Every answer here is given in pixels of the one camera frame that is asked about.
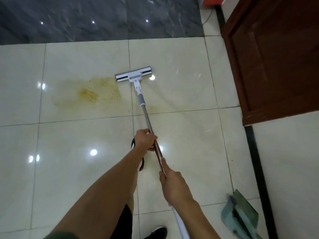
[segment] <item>person's left arm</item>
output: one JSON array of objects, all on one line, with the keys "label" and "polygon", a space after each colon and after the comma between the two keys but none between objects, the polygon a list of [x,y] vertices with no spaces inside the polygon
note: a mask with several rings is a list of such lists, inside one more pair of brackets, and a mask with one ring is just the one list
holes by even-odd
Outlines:
[{"label": "person's left arm", "polygon": [[138,130],[136,146],[103,174],[72,206],[52,232],[66,231],[80,239],[110,238],[130,196],[142,157],[157,137]]}]

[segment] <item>gray grip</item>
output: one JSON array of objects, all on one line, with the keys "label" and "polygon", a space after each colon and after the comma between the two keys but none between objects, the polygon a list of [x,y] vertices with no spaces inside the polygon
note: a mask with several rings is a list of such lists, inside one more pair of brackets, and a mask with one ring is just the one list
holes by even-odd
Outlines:
[{"label": "gray grip", "polygon": [[143,94],[138,94],[138,100],[140,102],[140,105],[145,104],[145,100],[144,100]]}]

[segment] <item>person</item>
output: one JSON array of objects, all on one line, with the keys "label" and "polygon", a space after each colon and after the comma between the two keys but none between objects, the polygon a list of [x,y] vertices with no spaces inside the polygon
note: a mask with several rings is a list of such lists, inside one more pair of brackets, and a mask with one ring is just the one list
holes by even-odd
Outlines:
[{"label": "person", "polygon": [[[139,164],[148,150],[153,151],[157,139],[148,129],[138,130],[135,147],[109,171],[103,174],[71,207],[45,239],[113,239],[132,237],[133,193],[137,186]],[[174,206],[192,239],[220,239],[204,216],[180,172],[175,172],[162,158],[167,175],[159,179],[165,199]],[[161,227],[147,239],[165,239],[167,229]]]}]

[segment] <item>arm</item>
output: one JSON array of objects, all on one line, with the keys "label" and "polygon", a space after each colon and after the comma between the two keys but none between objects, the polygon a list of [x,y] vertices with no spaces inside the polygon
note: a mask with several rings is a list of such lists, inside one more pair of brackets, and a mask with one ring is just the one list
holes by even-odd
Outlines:
[{"label": "arm", "polygon": [[214,228],[210,225],[202,212],[180,172],[175,172],[162,158],[162,166],[167,175],[160,171],[159,179],[162,184],[163,194],[180,215],[192,239],[220,239]]},{"label": "arm", "polygon": [[136,146],[103,174],[72,206],[53,229],[74,233],[81,239],[110,238],[124,209],[142,157],[157,137],[138,130]]}]

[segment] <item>hand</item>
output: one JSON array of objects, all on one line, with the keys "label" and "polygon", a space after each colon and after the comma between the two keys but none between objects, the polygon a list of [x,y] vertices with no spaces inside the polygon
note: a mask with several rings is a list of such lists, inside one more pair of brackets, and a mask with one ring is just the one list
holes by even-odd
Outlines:
[{"label": "hand", "polygon": [[148,132],[149,132],[148,128],[138,130],[134,137],[135,146],[145,149],[145,152],[147,150],[154,151],[152,146],[154,144],[154,141],[157,139],[157,136],[155,136],[153,133],[148,133]]},{"label": "hand", "polygon": [[159,180],[162,184],[163,194],[167,202],[176,208],[179,205],[185,205],[193,201],[192,193],[181,173],[170,169],[165,158],[162,158],[161,161],[167,177],[160,171]]}]

